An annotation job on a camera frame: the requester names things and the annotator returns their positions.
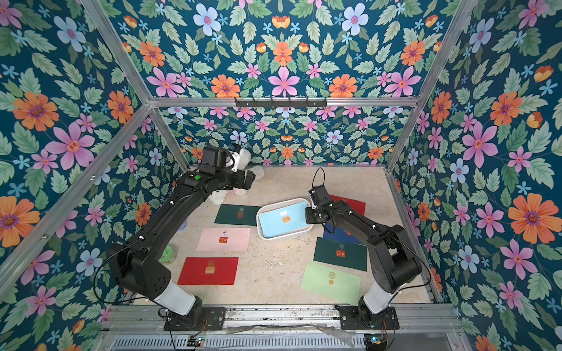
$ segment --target blue flower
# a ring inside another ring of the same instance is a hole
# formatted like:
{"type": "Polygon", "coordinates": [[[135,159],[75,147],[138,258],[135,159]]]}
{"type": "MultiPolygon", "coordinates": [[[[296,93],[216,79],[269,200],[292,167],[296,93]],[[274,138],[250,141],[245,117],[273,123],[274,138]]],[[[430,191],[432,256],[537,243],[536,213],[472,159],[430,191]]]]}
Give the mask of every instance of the blue flower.
{"type": "Polygon", "coordinates": [[[558,83],[552,83],[552,79],[548,79],[546,81],[546,85],[542,86],[540,88],[538,88],[538,90],[543,90],[543,92],[541,93],[541,96],[545,95],[546,93],[548,93],[549,95],[552,94],[552,89],[556,88],[558,86],[558,83]]]}
{"type": "Polygon", "coordinates": [[[531,187],[530,187],[530,186],[527,186],[527,182],[526,182],[526,181],[523,181],[523,182],[521,183],[521,185],[518,184],[518,185],[517,185],[517,188],[519,189],[519,191],[517,192],[518,194],[523,193],[523,194],[527,195],[527,192],[529,192],[529,191],[531,190],[531,187]]]}
{"type": "Polygon", "coordinates": [[[84,49],[84,56],[87,56],[89,58],[92,58],[92,48],[90,46],[86,46],[86,45],[82,45],[82,48],[84,49]]]}
{"type": "Polygon", "coordinates": [[[51,274],[60,273],[62,266],[64,266],[64,263],[61,263],[60,259],[57,261],[57,263],[51,264],[51,268],[53,269],[51,271],[51,274]]]}
{"type": "Polygon", "coordinates": [[[117,23],[117,24],[119,25],[119,29],[121,29],[125,33],[128,33],[128,32],[131,31],[131,29],[129,27],[127,27],[127,23],[123,22],[123,23],[117,23]]]}
{"type": "Polygon", "coordinates": [[[48,343],[51,343],[52,345],[54,345],[54,344],[55,344],[55,341],[57,341],[57,339],[61,337],[61,336],[58,334],[58,333],[60,333],[60,332],[61,332],[60,329],[57,330],[57,331],[52,330],[52,331],[51,331],[51,337],[50,337],[49,339],[47,339],[47,342],[48,342],[48,343]]]}
{"type": "Polygon", "coordinates": [[[141,27],[143,30],[147,30],[148,24],[146,22],[144,22],[143,20],[139,20],[139,27],[141,27]]]}
{"type": "Polygon", "coordinates": [[[334,18],[334,22],[336,22],[336,24],[339,26],[342,22],[344,22],[346,19],[344,17],[342,17],[342,14],[340,13],[338,15],[338,17],[334,18]]]}
{"type": "Polygon", "coordinates": [[[49,9],[44,8],[43,5],[39,5],[39,10],[37,10],[37,12],[41,13],[45,18],[51,17],[51,14],[49,13],[49,9]]]}
{"type": "Polygon", "coordinates": [[[10,188],[12,188],[12,190],[8,192],[8,195],[14,194],[16,198],[18,198],[20,194],[27,193],[28,191],[24,189],[24,185],[24,183],[20,183],[19,185],[10,183],[10,188]]]}
{"type": "Polygon", "coordinates": [[[219,15],[219,18],[217,19],[218,22],[220,22],[223,26],[226,24],[226,22],[228,22],[228,16],[224,17],[223,14],[221,13],[219,15]]]}
{"type": "Polygon", "coordinates": [[[88,106],[87,102],[84,102],[84,104],[82,104],[80,107],[82,108],[82,112],[84,113],[89,113],[92,110],[91,106],[88,106]]]}
{"type": "Polygon", "coordinates": [[[14,71],[15,67],[13,66],[6,66],[5,64],[2,64],[2,68],[5,69],[4,72],[2,72],[3,75],[7,76],[9,75],[11,79],[13,79],[15,76],[19,75],[18,72],[14,71]]]}
{"type": "Polygon", "coordinates": [[[291,23],[291,32],[297,34],[297,31],[301,30],[301,28],[298,26],[300,23],[291,23]]]}
{"type": "Polygon", "coordinates": [[[30,161],[30,159],[24,158],[23,155],[20,155],[19,159],[15,159],[12,162],[13,162],[14,165],[19,165],[19,169],[22,170],[22,169],[24,169],[24,167],[29,167],[29,163],[28,163],[29,161],[30,161]]]}
{"type": "Polygon", "coordinates": [[[546,299],[546,302],[549,303],[548,305],[546,305],[546,308],[550,308],[554,312],[554,314],[558,314],[558,310],[562,309],[562,307],[556,304],[554,298],[551,298],[550,300],[546,299]]]}

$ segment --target beige floor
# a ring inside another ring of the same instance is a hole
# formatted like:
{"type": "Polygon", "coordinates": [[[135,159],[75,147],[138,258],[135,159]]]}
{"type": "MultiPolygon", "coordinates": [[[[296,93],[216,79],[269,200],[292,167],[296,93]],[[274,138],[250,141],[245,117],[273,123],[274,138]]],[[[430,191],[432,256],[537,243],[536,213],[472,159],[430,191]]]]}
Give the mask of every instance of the beige floor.
{"type": "MultiPolygon", "coordinates": [[[[365,216],[385,225],[401,224],[390,188],[381,167],[325,167],[326,189],[330,194],[357,199],[367,203],[365,216]]],[[[229,194],[227,204],[264,206],[294,198],[307,198],[314,167],[270,167],[265,176],[256,180],[246,196],[229,194]]],[[[322,181],[321,171],[316,184],[322,181]]],[[[196,285],[183,288],[199,296],[204,304],[325,304],[339,303],[328,297],[300,289],[307,262],[312,261],[316,237],[323,235],[323,228],[315,225],[306,235],[281,241],[260,239],[257,229],[252,228],[250,244],[246,252],[201,252],[196,246],[203,228],[233,227],[214,224],[219,206],[210,201],[197,208],[188,219],[188,226],[178,232],[170,244],[177,251],[175,262],[167,265],[172,278],[177,281],[185,257],[239,257],[234,285],[196,285]]],[[[333,266],[335,269],[361,276],[361,292],[364,295],[374,279],[370,272],[333,266]]],[[[411,285],[421,284],[418,276],[411,285]]],[[[429,296],[425,288],[407,289],[400,293],[395,303],[426,303],[429,296]]],[[[144,299],[138,304],[146,304],[144,299]]]]}

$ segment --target floral wallpaper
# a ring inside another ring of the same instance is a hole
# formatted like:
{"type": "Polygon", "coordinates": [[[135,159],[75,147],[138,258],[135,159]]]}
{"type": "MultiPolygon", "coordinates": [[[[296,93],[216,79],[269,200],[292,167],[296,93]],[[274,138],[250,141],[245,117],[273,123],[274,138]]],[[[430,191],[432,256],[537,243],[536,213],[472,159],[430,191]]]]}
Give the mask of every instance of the floral wallpaper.
{"type": "Polygon", "coordinates": [[[484,1],[395,168],[478,351],[562,349],[562,2],[484,1]]]}
{"type": "MultiPolygon", "coordinates": [[[[94,272],[111,243],[123,243],[156,213],[179,171],[147,118],[0,304],[0,350],[90,350],[111,310],[93,292],[94,272]]],[[[3,209],[23,208],[21,201],[0,198],[3,209]]],[[[126,299],[108,266],[96,289],[105,301],[126,299]]]]}

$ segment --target pink flower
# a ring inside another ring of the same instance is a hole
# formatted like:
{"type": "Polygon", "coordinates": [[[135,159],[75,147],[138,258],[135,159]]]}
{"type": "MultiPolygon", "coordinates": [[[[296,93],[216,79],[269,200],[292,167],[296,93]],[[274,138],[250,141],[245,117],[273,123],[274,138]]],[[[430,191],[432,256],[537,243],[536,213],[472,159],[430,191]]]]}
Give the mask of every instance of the pink flower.
{"type": "Polygon", "coordinates": [[[466,146],[470,146],[463,155],[463,159],[465,161],[471,159],[474,155],[474,164],[476,167],[480,168],[484,164],[484,154],[488,156],[494,156],[497,154],[497,147],[492,143],[487,143],[488,141],[492,140],[494,136],[496,136],[497,127],[491,126],[484,134],[482,134],[482,123],[476,122],[474,124],[474,136],[465,135],[463,137],[463,143],[466,146]]]}
{"type": "Polygon", "coordinates": [[[355,115],[361,114],[360,107],[344,107],[344,108],[346,110],[343,112],[343,114],[345,116],[348,116],[349,118],[353,118],[353,117],[355,117],[355,115]]]}
{"type": "Polygon", "coordinates": [[[416,84],[422,79],[420,76],[412,77],[412,74],[414,74],[413,66],[408,67],[406,71],[404,71],[404,75],[394,72],[392,74],[392,81],[395,84],[388,84],[384,91],[387,93],[394,92],[394,94],[392,94],[394,97],[400,97],[402,96],[402,93],[404,93],[405,96],[412,95],[414,93],[414,89],[411,85],[416,84]]]}
{"type": "Polygon", "coordinates": [[[523,297],[523,293],[519,290],[513,290],[514,287],[511,281],[507,282],[507,286],[501,282],[500,288],[503,290],[500,293],[500,298],[507,300],[507,305],[510,309],[513,309],[515,306],[517,306],[517,308],[523,308],[523,303],[519,300],[523,297]]]}
{"type": "Polygon", "coordinates": [[[133,134],[133,136],[131,136],[129,141],[125,144],[125,150],[128,150],[129,148],[136,149],[137,145],[135,144],[135,142],[137,141],[138,138],[139,138],[138,136],[133,134]]]}
{"type": "Polygon", "coordinates": [[[31,316],[35,311],[37,311],[37,315],[42,316],[45,314],[47,310],[47,306],[50,306],[57,302],[56,298],[52,298],[51,296],[57,291],[57,288],[50,288],[47,290],[44,285],[42,285],[37,290],[37,296],[30,296],[25,299],[25,302],[29,305],[27,313],[25,313],[26,317],[31,316]]]}
{"type": "Polygon", "coordinates": [[[439,142],[443,141],[443,136],[441,134],[441,127],[435,129],[431,128],[431,135],[428,135],[427,139],[431,142],[429,143],[429,148],[434,148],[437,150],[439,148],[439,142]]]}
{"type": "Polygon", "coordinates": [[[140,126],[140,131],[142,132],[142,134],[146,134],[146,132],[152,130],[152,128],[150,127],[150,123],[152,123],[152,120],[151,120],[150,117],[147,117],[147,118],[142,122],[142,125],[140,126]]]}
{"type": "Polygon", "coordinates": [[[425,249],[427,250],[427,252],[431,252],[433,251],[433,243],[431,242],[430,239],[426,239],[425,240],[425,244],[423,244],[425,249]]]}
{"type": "Polygon", "coordinates": [[[367,120],[367,118],[364,118],[362,120],[358,120],[357,124],[355,125],[357,128],[359,128],[359,130],[363,130],[363,129],[367,129],[369,127],[369,124],[371,122],[369,122],[367,120]]]}
{"type": "Polygon", "coordinates": [[[27,285],[35,275],[37,274],[48,274],[49,273],[49,265],[43,263],[45,261],[49,261],[55,252],[53,250],[45,251],[39,256],[37,256],[26,268],[25,272],[21,275],[21,283],[23,285],[27,285]]]}
{"type": "Polygon", "coordinates": [[[428,160],[428,165],[427,168],[432,171],[435,172],[435,170],[439,167],[439,165],[437,164],[437,161],[439,161],[438,158],[435,158],[434,155],[431,155],[431,158],[428,160]]]}
{"type": "Polygon", "coordinates": [[[228,116],[226,107],[211,107],[211,116],[217,116],[219,120],[223,119],[223,116],[228,116]]]}
{"type": "Polygon", "coordinates": [[[184,72],[182,72],[182,74],[176,73],[176,79],[177,79],[176,83],[181,83],[184,88],[186,86],[191,86],[191,77],[187,77],[184,72]]]}
{"type": "Polygon", "coordinates": [[[476,223],[476,226],[479,227],[480,229],[486,227],[486,234],[488,234],[489,238],[493,237],[494,229],[498,233],[503,233],[505,231],[504,226],[502,226],[498,221],[504,217],[504,212],[503,211],[492,212],[493,211],[492,204],[489,202],[486,204],[485,209],[486,209],[485,212],[481,208],[476,209],[476,214],[478,215],[478,217],[483,218],[479,220],[478,223],[476,223]]]}
{"type": "Polygon", "coordinates": [[[429,128],[429,122],[427,120],[429,120],[429,112],[422,112],[421,116],[419,116],[418,120],[416,121],[418,123],[418,132],[421,131],[421,133],[424,134],[425,128],[429,128]]]}
{"type": "Polygon", "coordinates": [[[460,124],[464,128],[463,132],[472,131],[474,129],[474,124],[476,123],[476,118],[474,114],[471,113],[469,116],[464,115],[464,122],[460,124]]]}
{"type": "Polygon", "coordinates": [[[259,122],[256,122],[256,130],[259,130],[262,133],[266,130],[269,130],[268,126],[269,126],[269,123],[264,121],[263,118],[259,122]]]}
{"type": "Polygon", "coordinates": [[[79,125],[81,125],[80,127],[80,131],[85,132],[88,131],[88,133],[92,133],[93,129],[97,127],[97,125],[92,122],[92,117],[91,116],[87,116],[83,113],[80,114],[80,119],[76,120],[76,123],[78,123],[79,125]]]}
{"type": "Polygon", "coordinates": [[[99,206],[96,206],[95,208],[88,208],[88,213],[89,215],[86,216],[85,220],[90,221],[90,226],[93,227],[96,225],[96,222],[102,222],[102,216],[105,211],[102,211],[99,206]]]}
{"type": "Polygon", "coordinates": [[[43,172],[45,172],[45,174],[49,174],[51,168],[58,168],[58,165],[54,163],[54,161],[57,159],[57,156],[49,155],[49,153],[45,149],[41,150],[41,155],[31,155],[31,158],[37,161],[33,165],[33,168],[36,170],[43,168],[43,172]]]}
{"type": "Polygon", "coordinates": [[[278,96],[283,93],[284,98],[287,97],[287,93],[292,96],[297,95],[297,89],[293,85],[297,84],[300,78],[297,76],[289,77],[289,69],[285,66],[279,69],[279,78],[269,77],[268,80],[273,85],[277,85],[273,88],[271,95],[278,96]]]}
{"type": "Polygon", "coordinates": [[[382,85],[382,86],[386,86],[387,83],[390,83],[392,81],[392,75],[386,72],[383,72],[383,74],[380,77],[377,77],[377,85],[382,85]]]}
{"type": "Polygon", "coordinates": [[[332,107],[324,107],[318,111],[316,111],[317,116],[322,116],[322,120],[325,121],[328,117],[334,117],[336,114],[334,111],[337,109],[336,106],[332,107]]]}
{"type": "Polygon", "coordinates": [[[20,22],[16,19],[16,17],[21,17],[21,12],[13,7],[9,8],[9,6],[9,0],[0,0],[0,24],[7,27],[11,23],[21,28],[20,22]]]}
{"type": "Polygon", "coordinates": [[[248,63],[248,68],[246,68],[246,73],[248,73],[248,78],[253,77],[257,79],[257,76],[261,74],[261,71],[257,69],[257,65],[254,66],[251,63],[248,63]]]}
{"type": "Polygon", "coordinates": [[[168,94],[170,98],[177,98],[178,95],[176,93],[185,93],[185,89],[174,84],[176,83],[175,73],[168,73],[166,78],[164,78],[164,73],[162,73],[159,68],[154,67],[152,72],[156,77],[150,76],[146,78],[146,80],[148,80],[150,84],[158,86],[158,88],[156,88],[156,94],[158,94],[158,96],[165,96],[168,94]]]}
{"type": "Polygon", "coordinates": [[[532,262],[527,261],[528,258],[533,257],[533,249],[523,248],[519,251],[519,244],[514,239],[509,242],[509,247],[511,247],[511,250],[505,246],[500,248],[501,253],[508,257],[504,261],[505,268],[510,270],[515,267],[515,273],[520,279],[525,279],[525,270],[530,273],[538,272],[537,267],[532,262]]]}
{"type": "Polygon", "coordinates": [[[205,121],[203,122],[203,126],[205,126],[205,129],[209,129],[210,131],[213,131],[216,128],[215,121],[213,120],[209,121],[208,118],[206,118],[205,121]]]}
{"type": "Polygon", "coordinates": [[[235,110],[235,111],[240,111],[240,112],[238,112],[238,113],[236,114],[236,117],[238,117],[238,118],[244,117],[244,119],[245,119],[246,121],[249,121],[249,120],[250,120],[250,116],[255,116],[255,115],[256,115],[256,112],[255,112],[255,111],[252,111],[252,108],[251,108],[251,107],[240,107],[240,108],[235,107],[234,110],[235,110]]]}
{"type": "Polygon", "coordinates": [[[525,168],[529,168],[531,166],[531,163],[528,161],[528,159],[532,155],[533,155],[533,153],[531,151],[527,151],[527,152],[523,153],[523,147],[520,146],[519,149],[517,149],[517,153],[515,153],[515,152],[509,153],[509,157],[512,160],[509,161],[509,163],[507,163],[507,165],[509,167],[515,167],[515,170],[517,171],[517,173],[519,173],[519,172],[521,172],[521,166],[523,166],[525,168]]]}
{"type": "Polygon", "coordinates": [[[64,236],[64,234],[66,232],[66,229],[69,229],[69,230],[76,229],[76,223],[74,221],[71,221],[71,220],[75,219],[77,215],[78,215],[78,211],[76,211],[76,210],[70,211],[70,214],[66,218],[65,222],[60,227],[58,227],[58,229],[57,229],[56,234],[59,238],[62,238],[64,236]]]}
{"type": "Polygon", "coordinates": [[[310,118],[308,121],[304,122],[302,125],[305,126],[305,130],[306,131],[313,131],[315,129],[318,129],[318,126],[316,125],[318,122],[317,121],[312,121],[310,118]]]}
{"type": "Polygon", "coordinates": [[[318,67],[318,63],[315,63],[314,66],[309,65],[309,70],[306,71],[306,74],[310,75],[310,79],[312,79],[314,77],[320,77],[320,72],[322,72],[322,69],[320,67],[318,67]]]}
{"type": "Polygon", "coordinates": [[[127,161],[126,164],[126,168],[129,170],[129,172],[133,173],[134,171],[136,171],[139,167],[137,166],[137,163],[139,163],[138,160],[136,160],[133,156],[130,156],[128,158],[125,159],[127,161]]]}
{"type": "Polygon", "coordinates": [[[519,24],[519,29],[525,27],[529,23],[529,27],[534,27],[540,15],[548,11],[548,4],[544,0],[529,0],[529,8],[524,9],[519,13],[519,18],[523,19],[519,24]]]}
{"type": "Polygon", "coordinates": [[[457,204],[457,208],[458,210],[453,210],[453,213],[456,216],[455,222],[460,222],[462,225],[465,225],[466,221],[470,219],[470,216],[467,214],[468,207],[463,207],[459,203],[457,204]]]}
{"type": "Polygon", "coordinates": [[[94,144],[94,137],[85,135],[80,137],[80,126],[77,123],[71,123],[69,126],[70,136],[61,128],[54,127],[55,136],[62,141],[50,142],[45,146],[45,150],[56,155],[65,153],[61,158],[61,166],[63,170],[67,170],[74,165],[74,159],[82,167],[87,167],[94,160],[94,154],[86,149],[94,144]]]}

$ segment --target white plastic bin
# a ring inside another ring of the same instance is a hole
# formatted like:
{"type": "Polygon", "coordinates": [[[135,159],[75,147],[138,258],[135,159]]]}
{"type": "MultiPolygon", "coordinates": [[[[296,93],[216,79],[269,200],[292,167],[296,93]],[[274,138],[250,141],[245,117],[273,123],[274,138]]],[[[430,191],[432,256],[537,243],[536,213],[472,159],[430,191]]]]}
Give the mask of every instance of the white plastic bin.
{"type": "Polygon", "coordinates": [[[313,224],[305,227],[304,229],[293,230],[293,231],[290,231],[290,232],[288,232],[286,234],[283,234],[283,235],[274,236],[273,238],[264,237],[264,233],[261,230],[260,213],[273,211],[275,209],[290,206],[290,205],[293,205],[293,204],[296,204],[296,203],[299,203],[299,202],[303,202],[303,201],[306,202],[306,207],[310,206],[310,202],[307,199],[298,198],[298,199],[292,199],[292,200],[287,200],[287,201],[281,201],[281,202],[278,202],[278,203],[273,203],[271,205],[263,206],[262,208],[260,208],[257,211],[257,214],[256,214],[257,234],[260,236],[260,238],[262,238],[264,240],[280,240],[280,239],[294,238],[296,236],[301,235],[302,233],[306,233],[309,230],[311,230],[313,224]]]}

